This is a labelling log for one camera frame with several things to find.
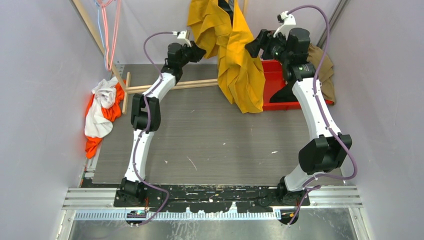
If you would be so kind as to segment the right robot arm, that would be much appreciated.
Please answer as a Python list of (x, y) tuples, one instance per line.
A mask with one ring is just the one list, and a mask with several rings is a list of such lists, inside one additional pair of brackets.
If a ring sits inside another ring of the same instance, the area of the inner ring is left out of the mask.
[(316, 78), (316, 68), (308, 61), (309, 45), (309, 31), (299, 27), (291, 29), (287, 36), (262, 29), (245, 45), (252, 57), (257, 57), (262, 50), (263, 60), (276, 60), (282, 65), (287, 85), (270, 101), (276, 102), (283, 93), (291, 91), (307, 123), (310, 141), (299, 151), (296, 168), (277, 185), (276, 199), (286, 206), (297, 204), (307, 192), (306, 185), (314, 178), (340, 168), (346, 150), (352, 145), (350, 135), (341, 133), (329, 113), (320, 81)]

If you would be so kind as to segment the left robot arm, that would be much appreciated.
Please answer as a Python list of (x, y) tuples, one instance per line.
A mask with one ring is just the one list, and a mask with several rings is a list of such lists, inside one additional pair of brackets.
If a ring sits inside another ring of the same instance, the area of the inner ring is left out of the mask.
[(161, 125), (161, 101), (177, 85), (188, 63), (199, 62), (206, 51), (190, 40), (188, 43), (171, 43), (167, 58), (154, 84), (143, 93), (132, 97), (130, 123), (133, 128), (133, 145), (124, 177), (116, 190), (115, 207), (139, 207), (147, 196), (146, 164), (149, 149)]

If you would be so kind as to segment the yellow pleated skirt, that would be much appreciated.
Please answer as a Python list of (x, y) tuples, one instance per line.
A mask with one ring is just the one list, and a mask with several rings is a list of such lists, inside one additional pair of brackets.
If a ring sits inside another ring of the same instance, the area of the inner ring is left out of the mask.
[(251, 57), (246, 44), (254, 40), (237, 0), (192, 0), (187, 26), (195, 43), (217, 58), (217, 83), (231, 104), (245, 113), (263, 111), (265, 75), (259, 57)]

